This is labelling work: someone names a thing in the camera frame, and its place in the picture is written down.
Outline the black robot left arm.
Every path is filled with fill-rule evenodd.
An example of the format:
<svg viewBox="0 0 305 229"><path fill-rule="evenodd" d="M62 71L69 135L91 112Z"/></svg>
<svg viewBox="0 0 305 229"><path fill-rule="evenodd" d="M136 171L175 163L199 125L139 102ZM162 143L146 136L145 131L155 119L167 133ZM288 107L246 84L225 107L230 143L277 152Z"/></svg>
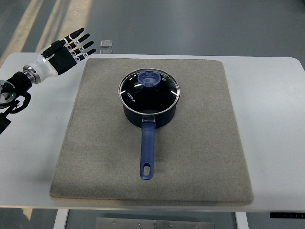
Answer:
<svg viewBox="0 0 305 229"><path fill-rule="evenodd" d="M0 81L0 132L10 125L9 114L17 114L24 110L31 101L28 90L34 83L39 82L37 71L30 66L25 66L23 71L16 72L11 78Z"/></svg>

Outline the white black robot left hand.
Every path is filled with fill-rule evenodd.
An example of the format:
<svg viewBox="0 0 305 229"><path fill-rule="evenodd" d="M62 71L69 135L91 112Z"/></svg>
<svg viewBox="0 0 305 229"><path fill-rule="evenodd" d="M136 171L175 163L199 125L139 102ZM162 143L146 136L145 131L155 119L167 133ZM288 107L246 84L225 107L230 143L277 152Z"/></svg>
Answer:
<svg viewBox="0 0 305 229"><path fill-rule="evenodd" d="M94 42L88 40L88 33L82 35L83 32L84 28L80 28L42 49L38 52L36 60L25 65L22 72L35 84L67 72L96 52L95 49L89 50Z"/></svg>

